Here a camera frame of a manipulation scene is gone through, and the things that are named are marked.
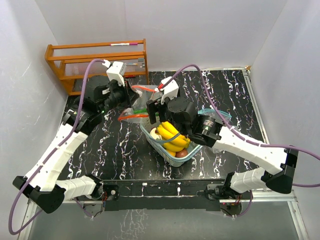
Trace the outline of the clear bag orange zipper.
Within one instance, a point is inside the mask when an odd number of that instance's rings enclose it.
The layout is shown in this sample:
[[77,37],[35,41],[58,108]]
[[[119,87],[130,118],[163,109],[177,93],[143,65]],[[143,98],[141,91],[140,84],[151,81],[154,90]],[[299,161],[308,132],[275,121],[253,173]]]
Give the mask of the clear bag orange zipper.
[[130,107],[125,108],[118,117],[119,122],[132,124],[142,124],[149,119],[147,112],[147,101],[161,97],[156,91],[156,85],[132,85],[132,90],[139,94],[139,98],[134,100]]

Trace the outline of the yellow banana bunch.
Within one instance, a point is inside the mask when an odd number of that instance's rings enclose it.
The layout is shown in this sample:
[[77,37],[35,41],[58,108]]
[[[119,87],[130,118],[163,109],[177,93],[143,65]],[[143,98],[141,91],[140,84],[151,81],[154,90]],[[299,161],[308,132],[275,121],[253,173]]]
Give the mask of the yellow banana bunch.
[[[162,122],[156,127],[156,130],[162,136],[163,141],[170,140],[179,134],[178,130],[168,121]],[[162,143],[161,145],[170,155],[176,157],[176,152],[187,149],[190,142],[189,138],[179,134],[175,139]]]

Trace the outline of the green chili pepper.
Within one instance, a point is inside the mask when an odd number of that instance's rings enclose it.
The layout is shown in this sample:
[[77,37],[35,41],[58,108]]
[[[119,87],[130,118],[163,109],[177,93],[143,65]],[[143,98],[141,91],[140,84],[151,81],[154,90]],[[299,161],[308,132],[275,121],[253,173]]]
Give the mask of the green chili pepper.
[[136,114],[148,114],[148,111],[146,108],[143,108],[143,109],[136,109],[133,111],[133,113],[136,115]]

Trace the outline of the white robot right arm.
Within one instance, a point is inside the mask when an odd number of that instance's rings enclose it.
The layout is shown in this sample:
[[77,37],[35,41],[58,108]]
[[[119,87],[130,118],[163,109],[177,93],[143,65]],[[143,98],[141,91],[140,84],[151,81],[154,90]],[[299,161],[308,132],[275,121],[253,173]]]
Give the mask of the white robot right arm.
[[213,199],[234,199],[247,191],[264,188],[280,194],[292,191],[297,150],[253,144],[253,138],[234,127],[228,128],[220,112],[217,117],[198,113],[195,104],[184,97],[148,100],[146,109],[150,123],[169,121],[195,144],[226,151],[258,165],[246,172],[231,172],[222,185],[207,188],[207,195]]

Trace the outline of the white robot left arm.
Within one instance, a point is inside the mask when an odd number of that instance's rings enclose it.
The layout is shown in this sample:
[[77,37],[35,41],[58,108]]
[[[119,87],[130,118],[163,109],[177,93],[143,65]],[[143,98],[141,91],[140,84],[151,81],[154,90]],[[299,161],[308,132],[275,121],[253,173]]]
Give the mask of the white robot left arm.
[[143,92],[127,81],[120,86],[115,79],[97,75],[83,82],[81,94],[66,112],[58,132],[37,164],[13,185],[45,213],[56,211],[65,200],[87,196],[93,200],[103,195],[102,181],[85,175],[59,180],[63,168],[77,148],[98,126],[106,112],[122,106],[130,108]]

